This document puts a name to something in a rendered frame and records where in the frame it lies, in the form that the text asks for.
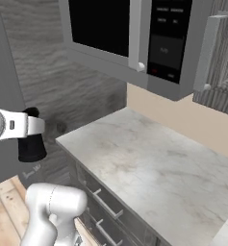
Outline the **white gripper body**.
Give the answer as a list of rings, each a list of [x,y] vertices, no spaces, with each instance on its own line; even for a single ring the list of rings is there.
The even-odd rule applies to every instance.
[[[45,122],[43,119],[33,116],[28,117],[28,135],[39,135],[45,131]]]

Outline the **grey wood side panel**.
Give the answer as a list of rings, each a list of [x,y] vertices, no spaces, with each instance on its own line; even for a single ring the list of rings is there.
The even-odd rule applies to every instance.
[[[0,143],[0,180],[11,174],[24,186],[69,185],[69,171],[56,138],[126,106],[125,83],[70,61],[63,43],[59,0],[0,0],[0,14],[15,75],[0,68],[0,108],[39,110],[46,123],[47,156],[17,160],[17,142]]]

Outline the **black microwave door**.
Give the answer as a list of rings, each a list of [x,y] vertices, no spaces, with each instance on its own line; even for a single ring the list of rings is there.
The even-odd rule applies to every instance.
[[[148,76],[128,65],[130,0],[59,0],[70,60],[142,88]]]

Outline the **grey microwave oven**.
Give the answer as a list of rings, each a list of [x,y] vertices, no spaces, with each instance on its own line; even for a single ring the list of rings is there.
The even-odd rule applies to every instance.
[[[211,3],[151,0],[147,91],[178,101],[193,85]]]

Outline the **grey wood cupboard door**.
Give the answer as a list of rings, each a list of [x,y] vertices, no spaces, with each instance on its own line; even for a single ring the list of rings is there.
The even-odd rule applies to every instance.
[[[228,12],[228,0],[208,1],[212,2],[210,16]],[[228,18],[219,26],[207,83],[211,88],[194,91],[192,101],[228,114]]]

